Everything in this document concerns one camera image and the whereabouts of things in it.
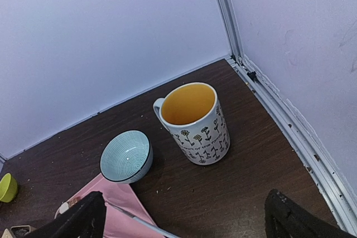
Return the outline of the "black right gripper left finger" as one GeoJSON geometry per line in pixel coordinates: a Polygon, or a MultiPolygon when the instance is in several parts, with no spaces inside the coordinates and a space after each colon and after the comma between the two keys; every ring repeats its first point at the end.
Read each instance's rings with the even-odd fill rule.
{"type": "Polygon", "coordinates": [[[27,237],[103,237],[107,207],[103,194],[92,191],[62,215],[27,237]]]}

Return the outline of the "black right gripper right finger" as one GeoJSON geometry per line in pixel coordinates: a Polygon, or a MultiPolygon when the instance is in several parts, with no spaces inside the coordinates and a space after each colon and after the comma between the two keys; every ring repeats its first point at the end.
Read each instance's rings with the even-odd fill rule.
{"type": "Polygon", "coordinates": [[[277,189],[269,192],[264,211],[266,237],[353,237],[310,214],[277,189]]]}

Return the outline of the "clear plastic tongs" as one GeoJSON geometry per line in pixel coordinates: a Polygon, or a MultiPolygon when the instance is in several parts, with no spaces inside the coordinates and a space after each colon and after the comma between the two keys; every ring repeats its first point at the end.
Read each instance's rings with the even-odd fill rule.
{"type": "Polygon", "coordinates": [[[153,225],[153,224],[151,224],[151,223],[149,223],[149,222],[147,222],[147,221],[141,219],[140,217],[135,216],[134,214],[132,214],[132,213],[130,213],[130,212],[128,212],[128,211],[126,211],[126,210],[120,208],[119,206],[113,205],[113,204],[111,204],[111,203],[107,203],[107,205],[109,205],[109,206],[111,206],[112,208],[116,209],[117,211],[123,213],[124,215],[130,217],[131,219],[133,219],[133,220],[139,222],[140,224],[142,224],[142,225],[148,227],[149,229],[155,231],[156,233],[161,234],[161,235],[164,236],[164,237],[179,238],[179,236],[176,236],[176,235],[174,235],[174,234],[172,234],[172,233],[170,233],[170,232],[168,232],[168,231],[166,231],[166,230],[164,230],[164,229],[161,229],[161,228],[159,228],[158,226],[153,225]]]}

